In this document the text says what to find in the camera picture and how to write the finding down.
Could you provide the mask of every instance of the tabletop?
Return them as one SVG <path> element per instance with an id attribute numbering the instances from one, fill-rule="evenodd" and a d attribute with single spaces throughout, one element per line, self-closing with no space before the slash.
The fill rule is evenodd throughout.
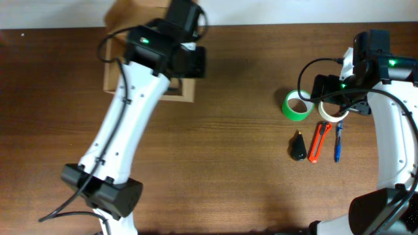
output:
<path id="1" fill-rule="evenodd" d="M 391 32 L 396 55 L 418 57 L 418 23 L 211 27 L 201 42 L 207 75 L 194 103 L 160 102 L 138 146 L 131 177 L 144 184 L 135 208 L 140 231 L 222 233 L 286 230 L 348 212 L 376 190 L 378 150 L 372 116 L 350 114 L 342 156 L 335 132 L 317 164 L 290 158 L 296 130 L 310 146 L 321 116 L 288 120 L 281 104 L 317 57 L 342 57 L 357 33 Z M 72 191 L 60 180 L 95 138 L 112 96 L 95 57 L 103 28 L 0 31 L 0 234 L 94 234 L 95 218 L 38 223 Z M 317 74 L 339 74 L 321 62 Z M 81 198 L 68 210 L 87 210 Z"/>

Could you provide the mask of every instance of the wire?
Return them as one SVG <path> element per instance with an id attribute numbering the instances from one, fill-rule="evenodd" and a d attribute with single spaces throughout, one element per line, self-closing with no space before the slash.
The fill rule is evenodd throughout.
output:
<path id="1" fill-rule="evenodd" d="M 66 213 L 61 213 L 59 215 L 56 216 L 56 218 L 60 218 L 60 217 L 66 217 L 66 216 L 72 216 L 72 215 L 88 215 L 88 216 L 93 216 L 96 218 L 99 218 L 102 220 L 103 224 L 106 227 L 106 231 L 107 234 L 110 235 L 110 226 L 109 226 L 109 221 L 108 219 L 106 219 L 104 216 L 93 213 L 93 212 L 87 212 L 87 211 L 74 211 L 74 212 L 66 212 Z"/>
<path id="2" fill-rule="evenodd" d="M 208 15 L 206 15 L 206 13 L 205 13 L 205 11 L 203 9 L 201 9 L 201 14 L 204 17 L 205 25 L 204 25 L 203 32 L 195 38 L 194 42 L 197 42 L 198 40 L 203 39 L 203 37 L 206 36 L 206 34 L 209 31 L 209 19 L 208 19 Z"/>
<path id="3" fill-rule="evenodd" d="M 104 159 L 104 157 L 106 155 L 107 149 L 109 148 L 110 143 L 113 141 L 113 138 L 115 137 L 116 132 L 118 131 L 118 129 L 120 127 L 120 124 L 121 124 L 122 119 L 123 119 L 123 115 L 125 114 L 125 111 L 126 111 L 126 108 L 127 108 L 128 99 L 129 99 L 129 90 L 128 90 L 128 83 L 127 83 L 127 79 L 126 79 L 126 74 L 125 74 L 125 71 L 123 70 L 122 62 L 121 62 L 121 60 L 119 58 L 115 57 L 113 59 L 107 60 L 107 59 L 103 58 L 103 56 L 101 55 L 101 50 L 102 50 L 103 45 L 106 44 L 106 42 L 107 42 L 108 39 L 114 37 L 118 33 L 122 33 L 122 32 L 128 31 L 128 30 L 131 30 L 133 28 L 135 28 L 135 27 L 121 29 L 119 31 L 116 31 L 115 33 L 112 33 L 112 34 L 108 35 L 107 37 L 105 37 L 100 42 L 99 47 L 97 48 L 97 57 L 102 62 L 104 62 L 104 63 L 117 62 L 118 63 L 118 66 L 119 66 L 119 69 L 121 71 L 121 74 L 122 74 L 123 84 L 124 84 L 124 88 L 125 88 L 125 95 L 124 95 L 124 98 L 122 100 L 123 101 L 123 105 L 122 105 L 120 114 L 118 116 L 118 119 L 116 120 L 116 124 L 115 124 L 112 132 L 110 133 L 110 136 L 108 137 L 108 140 L 106 141 L 106 144 L 104 145 L 104 147 L 103 147 L 103 149 L 102 149 L 99 157 L 97 158 L 97 161 L 96 161 L 95 166 L 91 170 L 90 175 L 84 181 L 84 183 L 82 184 L 82 186 L 79 187 L 78 190 L 68 200 L 66 200 L 64 203 L 62 203 L 62 205 L 60 205 L 57 209 L 55 209 L 53 212 L 49 213 L 48 215 L 40 218 L 38 220 L 38 222 L 40 222 L 40 223 L 42 223 L 44 221 L 47 221 L 49 219 L 55 219 L 55 218 L 62 217 L 62 216 L 66 216 L 66 215 L 72 215 L 72 213 L 73 214 L 74 213 L 78 213 L 78 212 L 69 212 L 69 213 L 61 213 L 60 214 L 59 212 L 61 212 L 62 210 L 64 210 L 69 204 L 71 204 L 78 196 L 80 196 L 84 192 L 84 190 L 86 189 L 86 187 L 88 186 L 88 184 L 90 183 L 90 181 L 93 179 L 94 174 L 99 169 L 99 167 L 100 167 L 100 165 L 101 165 L 101 163 L 102 163 L 102 161 L 103 161 L 103 159 Z M 110 230 L 107 228 L 107 226 L 106 226 L 106 229 L 108 231 L 108 235 L 110 235 Z"/>
<path id="4" fill-rule="evenodd" d="M 319 58 L 319 59 L 315 59 L 311 62 L 309 62 L 300 72 L 299 74 L 299 78 L 298 78 L 298 94 L 299 97 L 303 100 L 303 101 L 309 101 L 309 102 L 318 102 L 318 101 L 322 101 L 323 99 L 327 99 L 327 98 L 331 98 L 331 97 L 335 97 L 338 95 L 344 95 L 344 94 L 352 94 L 352 93 L 378 93 L 381 95 L 385 95 L 387 97 L 389 97 L 390 99 L 392 99 L 393 101 L 395 101 L 396 103 L 399 104 L 399 106 L 401 107 L 401 109 L 404 111 L 405 116 L 407 117 L 409 123 L 411 124 L 412 127 L 412 131 L 415 135 L 415 139 L 418 142 L 418 128 L 417 128 L 417 124 L 416 122 L 413 120 L 413 116 L 412 113 L 408 110 L 408 107 L 406 107 L 406 105 L 397 97 L 395 97 L 394 95 L 390 94 L 389 92 L 386 91 L 382 91 L 379 89 L 347 89 L 347 90 L 340 90 L 340 91 L 336 91 L 333 93 L 329 93 L 328 95 L 324 95 L 322 97 L 318 97 L 315 99 L 307 99 L 304 98 L 302 96 L 302 93 L 300 92 L 300 81 L 302 80 L 302 75 L 304 73 L 304 71 L 313 63 L 318 62 L 318 61 L 335 61 L 335 62 L 339 62 L 341 59 L 332 59 L 332 58 Z M 397 215 L 397 213 L 399 213 L 399 211 L 402 209 L 402 207 L 408 203 L 412 196 L 415 194 L 415 190 L 417 189 L 418 186 L 418 169 L 415 173 L 415 175 L 413 176 L 414 180 L 411 186 L 410 191 L 403 197 L 403 199 L 400 201 L 399 205 L 383 220 L 383 222 L 370 234 L 379 234 L 380 230 L 385 228 L 387 226 L 387 224 L 392 221 L 394 219 L 394 217 Z"/>

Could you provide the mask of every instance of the white tape roll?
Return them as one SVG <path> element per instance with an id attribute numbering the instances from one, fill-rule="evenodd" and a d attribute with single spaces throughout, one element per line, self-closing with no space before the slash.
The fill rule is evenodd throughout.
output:
<path id="1" fill-rule="evenodd" d="M 324 109 L 324 102 L 321 101 L 319 103 L 319 114 L 321 114 L 321 117 L 323 119 L 325 119 L 325 120 L 327 120 L 329 122 L 338 123 L 339 121 L 342 121 L 344 118 L 346 118 L 347 115 L 348 115 L 348 113 L 349 112 L 346 111 L 345 114 L 343 116 L 341 116 L 341 117 L 333 117 L 333 116 L 327 114 L 327 112 L 325 111 L 325 109 Z"/>

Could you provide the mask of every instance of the green tape roll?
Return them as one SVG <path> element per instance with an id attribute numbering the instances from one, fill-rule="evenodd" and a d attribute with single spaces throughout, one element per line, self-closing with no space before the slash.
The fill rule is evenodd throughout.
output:
<path id="1" fill-rule="evenodd" d="M 303 91 L 303 90 L 301 90 L 300 91 L 301 93 L 302 93 L 302 96 L 304 97 L 304 98 L 307 98 L 307 99 L 309 99 L 310 97 L 311 97 L 311 94 L 309 94 L 308 92 L 306 92 L 306 91 Z M 299 113 L 299 112 L 296 112 L 296 111 L 294 111 L 294 110 L 292 110 L 290 107 L 289 107 L 289 100 L 291 100 L 291 99 L 297 99 L 297 100 L 300 100 L 300 101 L 302 101 L 304 104 L 305 104 L 305 106 L 306 106 L 306 112 L 304 112 L 304 113 Z M 309 114 L 312 112 L 312 110 L 314 109 L 314 107 L 315 107 L 315 104 L 314 103 L 312 103 L 312 102 L 307 102 L 307 101 L 303 101 L 300 97 L 299 97 L 299 94 L 298 94 L 298 91 L 297 90 L 294 90 L 294 91 L 292 91 L 292 92 L 290 92 L 288 95 L 287 95 L 287 97 L 286 97 L 286 99 L 285 99 L 285 101 L 283 102 L 283 106 L 282 106 L 282 110 L 283 110 L 283 113 L 285 114 L 285 116 L 287 117 L 287 118 L 289 118 L 290 120 L 292 120 L 292 121 L 302 121 L 302 120 L 304 120 L 306 117 L 308 117 L 309 116 Z"/>

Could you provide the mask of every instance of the cardboard box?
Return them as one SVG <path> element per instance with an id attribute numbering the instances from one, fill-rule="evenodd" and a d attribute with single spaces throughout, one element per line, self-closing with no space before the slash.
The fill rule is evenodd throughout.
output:
<path id="1" fill-rule="evenodd" d="M 164 18 L 171 0 L 116 0 L 104 17 L 108 33 L 136 25 L 144 25 L 154 18 Z M 125 51 L 127 33 L 121 33 L 108 40 L 106 58 L 122 56 Z M 103 89 L 114 94 L 120 70 L 116 63 L 107 63 L 104 68 Z M 193 102 L 195 99 L 195 80 L 172 78 L 170 90 L 161 98 L 164 101 Z"/>

